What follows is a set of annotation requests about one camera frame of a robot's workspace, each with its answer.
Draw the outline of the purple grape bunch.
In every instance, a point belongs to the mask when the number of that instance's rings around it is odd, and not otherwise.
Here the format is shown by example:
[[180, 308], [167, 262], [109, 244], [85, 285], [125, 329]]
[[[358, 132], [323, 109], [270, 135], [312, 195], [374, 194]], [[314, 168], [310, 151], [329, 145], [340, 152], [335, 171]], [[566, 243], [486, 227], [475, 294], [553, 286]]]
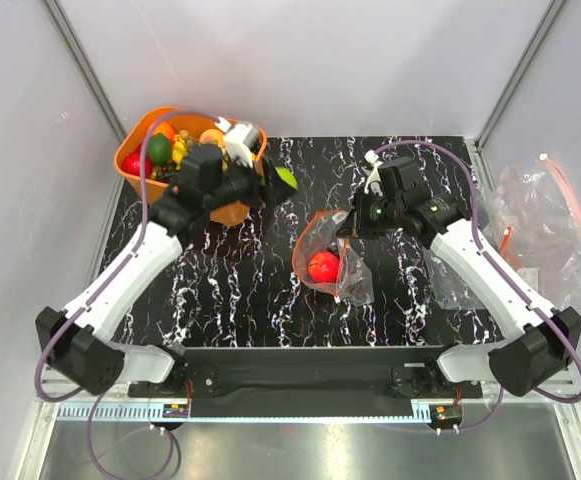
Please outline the purple grape bunch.
[[365, 305], [374, 301], [372, 273], [354, 251], [349, 251], [342, 259], [338, 296], [342, 301], [354, 305]]

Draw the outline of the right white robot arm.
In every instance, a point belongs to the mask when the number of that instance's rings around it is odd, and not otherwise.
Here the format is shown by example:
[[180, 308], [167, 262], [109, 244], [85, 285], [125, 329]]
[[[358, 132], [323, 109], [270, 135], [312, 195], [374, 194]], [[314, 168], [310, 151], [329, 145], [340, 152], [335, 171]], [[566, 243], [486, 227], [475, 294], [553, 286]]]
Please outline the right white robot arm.
[[[503, 338], [494, 343], [455, 345], [424, 371], [424, 384], [446, 396], [461, 382], [496, 381], [522, 397], [574, 364], [581, 379], [576, 346], [581, 316], [557, 309], [534, 290], [484, 239], [467, 210], [448, 194], [407, 204], [405, 197], [358, 190], [340, 237], [376, 239], [400, 229], [444, 261], [476, 294]], [[579, 393], [569, 402], [581, 400]]]

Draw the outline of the red apple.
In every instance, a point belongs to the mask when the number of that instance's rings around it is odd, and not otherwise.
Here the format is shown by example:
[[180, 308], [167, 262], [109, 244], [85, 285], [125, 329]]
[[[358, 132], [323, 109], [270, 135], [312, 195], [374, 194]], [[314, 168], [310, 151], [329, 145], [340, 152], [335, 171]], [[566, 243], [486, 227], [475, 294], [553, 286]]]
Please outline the red apple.
[[308, 262], [307, 272], [315, 283], [335, 283], [338, 278], [340, 259], [330, 251], [318, 252]]

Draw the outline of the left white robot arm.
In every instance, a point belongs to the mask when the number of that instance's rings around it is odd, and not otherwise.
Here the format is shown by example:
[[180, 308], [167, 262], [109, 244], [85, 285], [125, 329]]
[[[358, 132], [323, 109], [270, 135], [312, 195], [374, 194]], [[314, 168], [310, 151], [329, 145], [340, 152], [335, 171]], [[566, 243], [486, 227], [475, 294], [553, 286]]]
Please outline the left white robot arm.
[[46, 307], [37, 315], [38, 365], [52, 367], [94, 396], [124, 382], [149, 382], [163, 395], [178, 394], [186, 372], [167, 350], [113, 342], [123, 316], [207, 227], [213, 211], [235, 202], [275, 207], [297, 190], [296, 178], [285, 167], [266, 161], [257, 171], [224, 162], [215, 146], [194, 146], [104, 272], [63, 309]]

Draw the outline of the clear orange-zipper bag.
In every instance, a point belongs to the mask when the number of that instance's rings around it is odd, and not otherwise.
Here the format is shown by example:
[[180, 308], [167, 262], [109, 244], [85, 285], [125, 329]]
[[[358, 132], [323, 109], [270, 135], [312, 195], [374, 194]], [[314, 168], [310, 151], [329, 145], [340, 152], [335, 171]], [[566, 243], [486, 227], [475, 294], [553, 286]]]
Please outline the clear orange-zipper bag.
[[[336, 236], [338, 228], [346, 217], [347, 213], [343, 210], [317, 212], [299, 236], [292, 255], [292, 268], [298, 279], [308, 288], [332, 296], [336, 302], [344, 302], [338, 296], [338, 279], [342, 259], [349, 251], [354, 251], [347, 238]], [[322, 251], [330, 251], [340, 259], [339, 274], [335, 283], [315, 283], [308, 275], [309, 260], [313, 255]]]

